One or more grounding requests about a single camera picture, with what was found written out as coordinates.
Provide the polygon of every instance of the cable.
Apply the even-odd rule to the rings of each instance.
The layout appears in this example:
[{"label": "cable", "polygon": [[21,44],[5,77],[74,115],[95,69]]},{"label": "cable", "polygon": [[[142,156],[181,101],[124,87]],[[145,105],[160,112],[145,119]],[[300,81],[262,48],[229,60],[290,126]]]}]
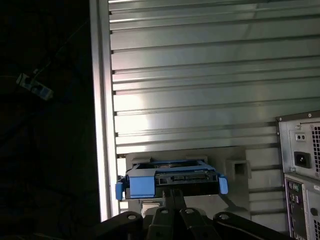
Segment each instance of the cable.
[{"label": "cable", "polygon": [[42,233],[34,233],[33,235],[38,236],[38,237],[42,237],[42,238],[46,238],[46,239],[52,239],[52,240],[64,240],[62,238],[59,237],[55,237],[55,236],[48,236]]},{"label": "cable", "polygon": [[51,63],[51,58],[56,58],[56,56],[59,54],[59,52],[65,47],[65,45],[89,22],[89,19],[87,19],[83,24],[81,24],[65,41],[64,43],[52,54],[52,56],[49,58],[48,62],[44,64],[44,66],[40,69],[38,69],[35,73],[35,75],[32,77],[35,79],[39,76],[40,73],[42,73]]}]

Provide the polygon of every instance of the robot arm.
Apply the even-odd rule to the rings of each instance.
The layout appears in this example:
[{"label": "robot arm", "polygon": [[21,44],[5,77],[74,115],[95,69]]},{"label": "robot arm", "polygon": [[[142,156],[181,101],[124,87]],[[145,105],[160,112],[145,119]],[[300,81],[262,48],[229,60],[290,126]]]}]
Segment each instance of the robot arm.
[{"label": "robot arm", "polygon": [[237,216],[220,212],[209,219],[195,208],[186,206],[182,191],[163,191],[163,207],[156,208],[153,215],[143,218],[127,211],[121,213],[77,239],[117,240],[290,240],[289,236]]}]

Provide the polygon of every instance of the metal bolt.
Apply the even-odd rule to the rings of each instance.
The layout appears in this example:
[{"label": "metal bolt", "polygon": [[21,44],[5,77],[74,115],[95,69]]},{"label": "metal bolt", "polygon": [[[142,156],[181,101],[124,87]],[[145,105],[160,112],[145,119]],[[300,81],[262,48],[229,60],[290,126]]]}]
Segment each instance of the metal bolt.
[{"label": "metal bolt", "polygon": [[226,214],[221,214],[221,215],[219,216],[219,218],[221,218],[222,220],[227,220],[227,219],[229,219],[229,216],[226,215]]},{"label": "metal bolt", "polygon": [[193,211],[192,209],[188,208],[188,209],[185,210],[185,212],[186,212],[187,214],[192,214],[194,211]]}]

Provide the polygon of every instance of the metal panel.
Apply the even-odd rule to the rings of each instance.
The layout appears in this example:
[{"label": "metal panel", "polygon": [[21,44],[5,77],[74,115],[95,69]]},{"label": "metal panel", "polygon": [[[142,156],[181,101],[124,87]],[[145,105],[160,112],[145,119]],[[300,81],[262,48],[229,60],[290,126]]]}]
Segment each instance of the metal panel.
[{"label": "metal panel", "polygon": [[257,192],[257,193],[250,193],[249,194],[250,202],[266,201],[266,200],[280,200],[280,199],[285,199],[285,198],[286,198],[286,194],[284,191]]},{"label": "metal panel", "polygon": [[252,170],[281,165],[278,148],[248,149],[245,153]]},{"label": "metal panel", "polygon": [[257,213],[283,207],[275,117],[320,106],[320,1],[110,0],[109,10],[109,146],[120,157],[246,146],[252,219],[287,231],[285,214]]},{"label": "metal panel", "polygon": [[269,60],[318,56],[320,37],[285,40],[265,40],[226,43],[199,44],[176,47],[159,47],[142,50],[115,52],[112,69],[137,69],[192,64],[223,63],[231,61]]},{"label": "metal panel", "polygon": [[289,230],[288,219],[285,213],[254,215],[251,217],[251,220],[279,232]]},{"label": "metal panel", "polygon": [[251,212],[282,211],[287,207],[285,199],[250,202]]},{"label": "metal panel", "polygon": [[252,171],[249,189],[268,189],[282,187],[284,176],[281,170]]},{"label": "metal panel", "polygon": [[204,85],[170,87],[161,91],[120,94],[114,96],[115,111],[132,111],[159,108],[180,108],[205,105],[236,104],[248,102],[263,102],[285,100],[295,97],[301,99],[308,93],[310,98],[320,97],[320,78],[295,79],[291,81],[273,81],[255,85],[227,85],[225,87]]},{"label": "metal panel", "polygon": [[113,116],[111,47],[109,31],[107,31],[109,29],[108,6],[108,3],[103,0],[90,1],[95,129],[102,222],[119,214],[120,211],[119,202],[115,200],[118,174]]}]

